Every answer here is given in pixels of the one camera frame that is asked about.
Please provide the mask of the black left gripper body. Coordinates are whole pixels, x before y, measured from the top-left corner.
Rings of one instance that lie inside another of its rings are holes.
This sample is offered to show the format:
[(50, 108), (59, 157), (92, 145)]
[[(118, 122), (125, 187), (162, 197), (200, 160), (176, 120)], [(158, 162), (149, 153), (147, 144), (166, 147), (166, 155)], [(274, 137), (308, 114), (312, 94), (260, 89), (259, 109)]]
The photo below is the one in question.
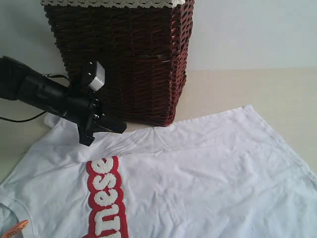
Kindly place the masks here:
[(63, 118), (87, 131), (97, 131), (102, 117), (101, 102), (88, 87), (68, 85), (63, 88)]

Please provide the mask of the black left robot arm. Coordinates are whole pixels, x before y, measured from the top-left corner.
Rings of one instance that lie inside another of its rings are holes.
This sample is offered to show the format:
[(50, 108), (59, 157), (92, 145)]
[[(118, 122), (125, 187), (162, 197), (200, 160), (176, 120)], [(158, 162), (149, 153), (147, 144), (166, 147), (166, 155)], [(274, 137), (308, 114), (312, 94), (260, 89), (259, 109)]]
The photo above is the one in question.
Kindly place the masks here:
[(107, 116), (95, 93), (105, 84), (106, 72), (98, 61), (86, 64), (68, 87), (29, 66), (3, 56), (0, 59), (0, 96), (22, 101), (77, 125), (80, 144), (90, 146), (94, 133), (123, 133), (126, 123)]

